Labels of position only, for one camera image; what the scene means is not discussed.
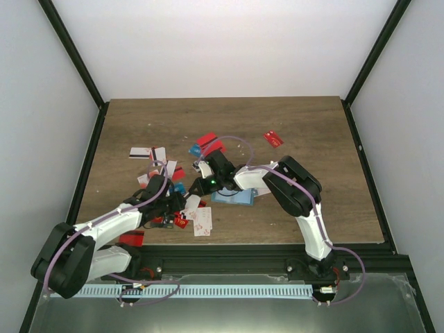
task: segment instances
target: white vent strip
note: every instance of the white vent strip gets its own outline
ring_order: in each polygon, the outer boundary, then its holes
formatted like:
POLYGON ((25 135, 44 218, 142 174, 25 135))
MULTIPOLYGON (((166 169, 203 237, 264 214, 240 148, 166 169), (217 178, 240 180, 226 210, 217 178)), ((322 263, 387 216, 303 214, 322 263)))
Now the white vent strip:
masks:
MULTIPOLYGON (((129 291, 126 298, 161 298, 176 290, 174 284, 154 284, 143 291, 129 291)), ((87 284, 76 298, 116 298, 122 292, 122 285, 87 284)), ((179 292, 172 298, 280 298, 311 300, 311 285, 269 285, 269 284, 181 284, 179 292)), ((59 298, 56 293, 51 297, 59 298)))

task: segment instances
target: purple cable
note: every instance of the purple cable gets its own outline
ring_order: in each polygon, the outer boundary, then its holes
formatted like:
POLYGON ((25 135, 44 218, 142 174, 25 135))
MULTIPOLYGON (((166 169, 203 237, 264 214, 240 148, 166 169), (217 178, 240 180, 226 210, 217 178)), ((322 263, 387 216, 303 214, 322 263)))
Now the purple cable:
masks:
MULTIPOLYGON (((316 222, 318 223, 318 227, 319 227, 319 230, 321 231, 321 236, 322 236, 324 242, 332 250, 345 251, 345 252, 348 252, 351 255, 353 255, 357 259, 359 264, 361 265, 361 269, 362 269, 362 282, 359 285, 359 288, 351 296, 344 298, 343 300, 339 300, 337 302, 332 302, 332 303, 330 303, 330 305, 339 305, 339 304, 345 303, 345 302, 351 300, 352 298, 354 298, 361 291, 362 287, 364 286, 364 282, 366 281, 366 267, 364 266, 362 259, 358 256, 358 254, 356 254, 355 251, 352 251, 349 248, 342 248, 340 246, 333 246, 330 242, 327 241, 327 237, 325 236, 325 233, 324 233, 324 228, 322 227, 321 219, 319 218, 319 215, 318 215, 318 210, 316 209, 316 201, 314 200, 313 196, 302 185, 299 185, 294 180, 282 175, 281 173, 277 172, 276 170, 273 170, 272 168, 268 168, 267 166, 250 166, 250 167, 248 167, 248 169, 250 169, 250 170, 263 169, 263 170, 267 170, 271 173, 274 173, 275 175, 277 175, 278 177, 281 177, 283 180, 286 180, 287 182, 289 182, 293 186, 296 186, 303 194, 305 194, 308 197, 308 199, 310 199, 311 204, 313 205, 314 216, 316 217, 316 222)), ((319 301, 317 299, 315 299, 315 297, 312 297, 312 298, 315 302, 319 303, 319 301)))
POLYGON ((205 148, 202 152, 202 154, 199 156, 197 163, 199 163, 204 157, 205 157, 205 153, 208 151, 208 149, 210 149, 210 147, 215 144, 218 141, 221 141, 222 139, 235 139, 238 140, 240 142, 243 142, 244 144, 246 144, 249 149, 250 149, 250 159, 247 161, 247 164, 245 165, 250 165, 251 161, 253 160, 254 156, 255 156, 255 152, 253 150, 253 147, 251 146, 251 144, 249 144, 246 140, 240 138, 240 137, 233 137, 232 135, 224 135, 223 137, 218 137, 217 139, 215 139, 211 144, 209 144, 207 146, 207 148, 205 148))
POLYGON ((129 210, 135 210, 135 209, 137 209, 137 208, 139 208, 141 206, 145 206, 145 205, 147 205, 149 203, 152 203, 155 199, 157 199, 160 196, 160 194, 165 190, 165 187, 167 185, 168 171, 167 171, 167 168, 166 168, 165 164, 162 161, 155 160, 155 161, 152 161, 150 165, 152 165, 154 163, 158 163, 158 164, 162 165, 162 168, 164 168, 164 170, 165 170, 164 182, 163 182, 162 187, 160 188, 159 192, 156 193, 152 198, 150 198, 147 201, 144 201, 143 203, 140 203, 140 204, 138 204, 136 206, 131 206, 131 207, 123 208, 120 212, 118 212, 118 211, 110 212, 109 214, 106 214, 105 216, 102 216, 97 221, 93 222, 90 227, 87 225, 86 227, 84 227, 84 228, 78 230, 77 232, 75 232, 70 238, 68 238, 68 240, 66 242, 64 242, 63 245, 55 253, 53 259, 51 260, 51 262, 48 265, 48 269, 46 270, 46 273, 45 273, 44 279, 43 279, 43 290, 45 291, 45 293, 47 293, 47 294, 51 293, 49 291, 49 277, 51 276, 51 271, 53 270, 54 266, 56 265, 56 262, 57 262, 58 258, 62 255, 63 251, 70 245, 70 243, 72 243, 74 241, 74 239, 79 237, 82 233, 84 233, 85 231, 89 230, 90 228, 95 227, 99 223, 102 223, 102 222, 108 220, 110 217, 113 217, 113 216, 115 216, 117 214, 125 213, 125 212, 127 212, 129 210))
MULTIPOLYGON (((137 306, 141 306, 141 305, 152 305, 155 303, 159 303, 162 302, 164 300, 167 300, 168 298, 170 298, 172 295, 176 295, 179 292, 180 289, 180 283, 179 282, 172 282, 172 281, 165 281, 165 280, 156 280, 156 281, 136 281, 136 280, 131 280, 131 279, 127 279, 126 277, 117 275, 117 274, 108 274, 108 276, 124 281, 124 282, 128 282, 128 283, 141 283, 144 284, 146 286, 151 286, 152 284, 176 284, 178 287, 176 289, 174 289, 171 293, 169 293, 166 296, 163 296, 161 298, 158 298, 157 300, 151 300, 149 302, 136 302, 133 303, 133 305, 137 305, 137 306)), ((126 289, 124 291, 122 291, 122 293, 119 295, 119 301, 121 304, 125 304, 125 302, 122 300, 123 295, 125 295, 126 293, 129 293, 130 291, 133 290, 139 290, 137 288, 131 288, 131 289, 126 289)))

